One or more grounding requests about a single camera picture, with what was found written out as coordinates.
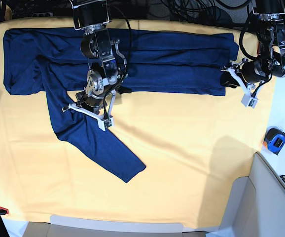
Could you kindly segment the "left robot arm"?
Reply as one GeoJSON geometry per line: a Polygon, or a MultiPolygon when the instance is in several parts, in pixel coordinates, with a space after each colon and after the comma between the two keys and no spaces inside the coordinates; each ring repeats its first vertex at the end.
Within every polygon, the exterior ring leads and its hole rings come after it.
{"type": "Polygon", "coordinates": [[[220,81],[224,87],[242,89],[258,84],[248,93],[253,98],[272,77],[285,77],[285,24],[280,18],[285,14],[284,3],[281,0],[257,0],[255,3],[239,35],[239,47],[245,57],[241,63],[223,67],[220,81]],[[250,55],[243,45],[245,32],[253,22],[259,42],[257,56],[250,55]]]}

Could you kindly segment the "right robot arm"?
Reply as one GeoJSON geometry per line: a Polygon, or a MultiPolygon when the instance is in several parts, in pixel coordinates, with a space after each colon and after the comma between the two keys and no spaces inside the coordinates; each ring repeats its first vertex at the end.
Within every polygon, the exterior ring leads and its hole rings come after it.
{"type": "Polygon", "coordinates": [[[78,106],[108,118],[111,106],[106,99],[121,86],[128,75],[128,56],[119,49],[119,40],[111,40],[107,24],[112,21],[106,0],[72,0],[75,30],[83,30],[81,53],[89,59],[87,85],[78,97],[78,106]]]}

